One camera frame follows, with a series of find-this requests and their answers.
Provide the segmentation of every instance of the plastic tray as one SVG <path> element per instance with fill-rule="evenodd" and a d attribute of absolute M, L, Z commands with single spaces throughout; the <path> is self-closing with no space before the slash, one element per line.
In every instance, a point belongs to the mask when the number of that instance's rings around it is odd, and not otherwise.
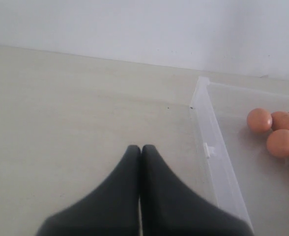
<path fill-rule="evenodd" d="M 267 135 L 252 134 L 250 110 L 289 111 L 289 96 L 199 78 L 191 103 L 217 206 L 245 220 L 257 235 L 289 235 L 289 160 L 272 157 Z"/>

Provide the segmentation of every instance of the brown egg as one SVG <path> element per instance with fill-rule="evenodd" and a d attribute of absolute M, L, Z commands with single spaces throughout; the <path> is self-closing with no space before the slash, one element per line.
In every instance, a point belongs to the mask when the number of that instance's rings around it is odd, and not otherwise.
<path fill-rule="evenodd" d="M 274 112 L 272 116 L 272 130 L 287 129 L 289 130 L 289 113 Z"/>
<path fill-rule="evenodd" d="M 272 132 L 267 139 L 267 149 L 276 157 L 289 156 L 289 130 L 279 129 Z"/>
<path fill-rule="evenodd" d="M 247 116 L 247 125 L 254 133 L 267 132 L 272 126 L 272 117 L 269 111 L 256 108 Z"/>

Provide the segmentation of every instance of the table surface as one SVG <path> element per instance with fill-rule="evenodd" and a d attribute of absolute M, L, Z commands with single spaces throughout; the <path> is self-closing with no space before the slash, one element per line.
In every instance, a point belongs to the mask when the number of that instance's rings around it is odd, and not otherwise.
<path fill-rule="evenodd" d="M 289 81 L 0 46 L 0 236 L 35 234 L 97 187 L 129 144 L 156 145 L 212 202 L 189 116 L 199 76 L 289 95 Z"/>

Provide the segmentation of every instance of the wall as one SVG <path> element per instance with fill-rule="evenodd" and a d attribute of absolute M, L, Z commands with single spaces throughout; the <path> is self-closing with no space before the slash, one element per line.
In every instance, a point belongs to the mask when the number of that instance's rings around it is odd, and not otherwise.
<path fill-rule="evenodd" d="M 289 79 L 289 0 L 0 0 L 0 45 Z"/>

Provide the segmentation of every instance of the clear plastic container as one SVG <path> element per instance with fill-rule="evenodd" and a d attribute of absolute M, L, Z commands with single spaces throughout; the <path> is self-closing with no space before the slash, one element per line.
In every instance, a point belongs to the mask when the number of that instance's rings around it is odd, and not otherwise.
<path fill-rule="evenodd" d="M 289 111 L 289 96 L 199 78 L 191 103 L 219 208 L 245 220 L 257 235 L 289 235 L 289 159 L 272 157 L 268 134 L 246 125 L 249 111 Z"/>

